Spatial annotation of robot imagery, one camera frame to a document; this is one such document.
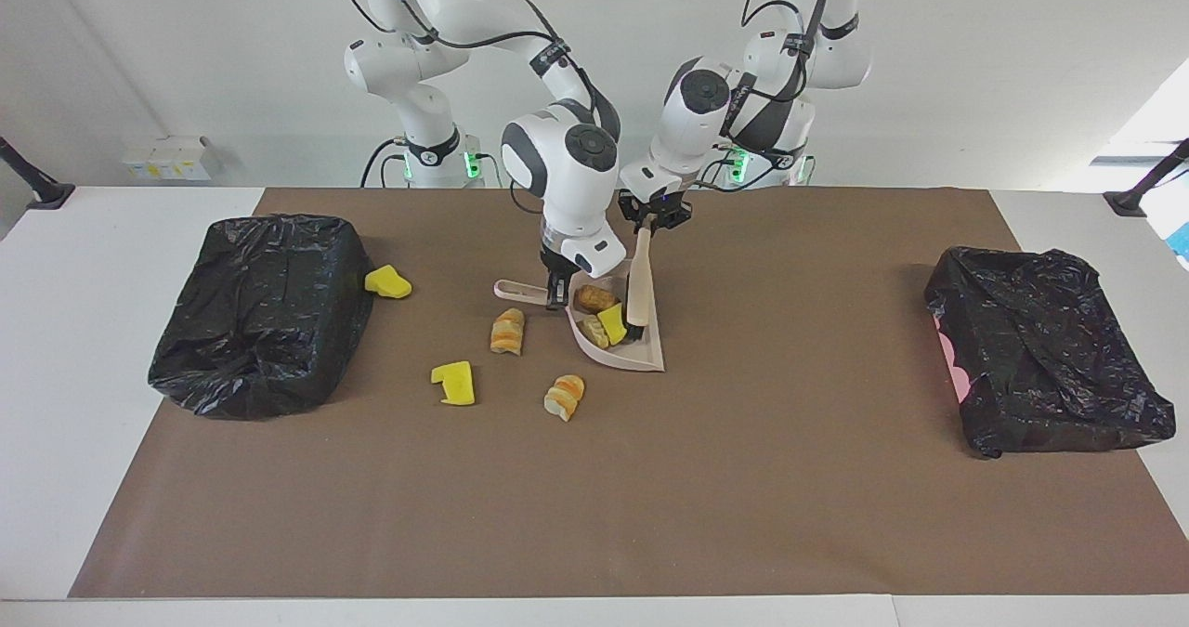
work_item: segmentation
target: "bread piece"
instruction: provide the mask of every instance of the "bread piece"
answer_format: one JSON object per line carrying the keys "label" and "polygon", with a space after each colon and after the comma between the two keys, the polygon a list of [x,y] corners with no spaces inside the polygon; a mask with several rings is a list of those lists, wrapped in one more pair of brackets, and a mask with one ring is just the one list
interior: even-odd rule
{"label": "bread piece", "polygon": [[491,326],[491,352],[521,355],[524,346],[524,313],[512,308]]}
{"label": "bread piece", "polygon": [[583,286],[574,295],[574,306],[589,314],[604,312],[616,305],[619,305],[619,300],[610,290],[598,286]]}
{"label": "bread piece", "polygon": [[603,321],[598,316],[586,316],[578,321],[578,331],[599,349],[605,351],[611,347],[611,338],[606,336],[606,328],[603,327]]}
{"label": "bread piece", "polygon": [[545,410],[570,422],[574,412],[578,410],[578,402],[581,401],[585,394],[586,383],[580,376],[574,376],[573,374],[559,376],[545,395]]}

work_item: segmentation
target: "pink object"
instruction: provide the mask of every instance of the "pink object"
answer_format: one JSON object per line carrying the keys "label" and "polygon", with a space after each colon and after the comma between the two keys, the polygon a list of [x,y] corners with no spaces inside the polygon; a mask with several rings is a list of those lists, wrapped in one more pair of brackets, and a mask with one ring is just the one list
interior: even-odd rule
{"label": "pink object", "polygon": [[954,357],[954,344],[950,338],[942,332],[940,319],[933,316],[933,326],[937,327],[937,336],[942,340],[942,352],[945,353],[945,364],[950,365],[950,381],[954,382],[954,390],[958,396],[958,402],[963,402],[970,394],[970,375],[956,364]]}

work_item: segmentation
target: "white wall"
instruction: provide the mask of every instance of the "white wall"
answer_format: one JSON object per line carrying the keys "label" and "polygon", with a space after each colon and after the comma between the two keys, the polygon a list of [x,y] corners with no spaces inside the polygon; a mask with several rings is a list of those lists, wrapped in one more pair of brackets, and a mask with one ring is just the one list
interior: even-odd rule
{"label": "white wall", "polygon": [[[344,76],[342,49],[370,35],[346,0],[64,1],[84,24],[63,25],[54,0],[0,0],[0,128],[61,178],[124,182],[122,145],[164,130],[208,136],[222,183],[345,186],[400,131]],[[627,156],[644,150],[682,61],[736,59],[746,39],[742,0],[536,1],[619,107]],[[814,183],[1052,183],[1184,61],[1184,20],[1189,0],[864,0],[875,70],[816,96]],[[434,84],[487,150],[548,101],[495,50]]]}

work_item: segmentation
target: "green indicator light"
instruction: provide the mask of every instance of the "green indicator light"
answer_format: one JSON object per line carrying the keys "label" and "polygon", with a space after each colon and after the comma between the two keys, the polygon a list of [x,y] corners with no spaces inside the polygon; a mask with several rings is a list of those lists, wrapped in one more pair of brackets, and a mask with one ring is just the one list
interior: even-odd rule
{"label": "green indicator light", "polygon": [[747,164],[751,159],[751,153],[735,148],[731,149],[731,181],[735,183],[743,183],[747,178]]}
{"label": "green indicator light", "polygon": [[466,161],[466,175],[471,178],[478,178],[479,159],[474,157],[474,153],[463,153],[463,158]]}

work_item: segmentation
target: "brush handle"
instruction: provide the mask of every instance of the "brush handle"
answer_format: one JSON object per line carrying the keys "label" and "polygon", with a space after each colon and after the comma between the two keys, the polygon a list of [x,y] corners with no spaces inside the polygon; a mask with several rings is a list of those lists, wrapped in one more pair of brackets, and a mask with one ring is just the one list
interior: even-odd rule
{"label": "brush handle", "polygon": [[641,227],[636,233],[636,255],[631,257],[628,274],[628,325],[648,327],[648,315],[653,301],[653,265],[648,250],[653,243],[653,231]]}

